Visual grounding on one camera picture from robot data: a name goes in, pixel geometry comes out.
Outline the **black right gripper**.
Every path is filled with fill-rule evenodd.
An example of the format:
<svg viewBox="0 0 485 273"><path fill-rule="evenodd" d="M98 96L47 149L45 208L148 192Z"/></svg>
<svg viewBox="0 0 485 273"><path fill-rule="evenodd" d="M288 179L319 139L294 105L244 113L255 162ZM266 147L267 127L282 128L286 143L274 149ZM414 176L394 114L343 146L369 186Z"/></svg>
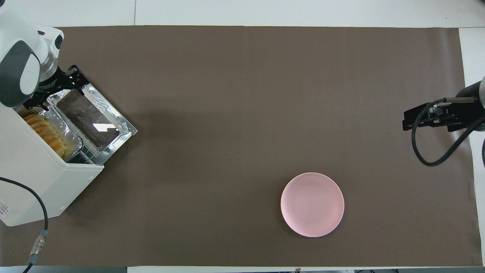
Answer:
<svg viewBox="0 0 485 273"><path fill-rule="evenodd" d="M440 127L441 121L445 123L448 132L455 132L468 128L475 121L484 116L484 79L478 81L458 92L455 97L446 98L445 114L442 108L432 105L420 119L418 127ZM419 113L428 103L421 104L404 112L402 129L412 130Z"/></svg>

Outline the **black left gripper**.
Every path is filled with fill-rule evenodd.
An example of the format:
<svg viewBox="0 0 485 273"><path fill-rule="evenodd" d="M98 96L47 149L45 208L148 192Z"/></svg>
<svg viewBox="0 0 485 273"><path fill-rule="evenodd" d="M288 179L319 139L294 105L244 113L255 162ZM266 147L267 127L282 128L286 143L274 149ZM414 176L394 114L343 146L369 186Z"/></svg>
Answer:
<svg viewBox="0 0 485 273"><path fill-rule="evenodd" d="M26 100L22 105L26 110L41 108L48 111L49 108L44 103L49 95L64 89L76 89L80 92L80 95L84 95L83 88L88 84L90 84L90 81L87 80L77 65L69 67L66 73L62 69L56 69L52 76L38 84L33 97Z"/></svg>

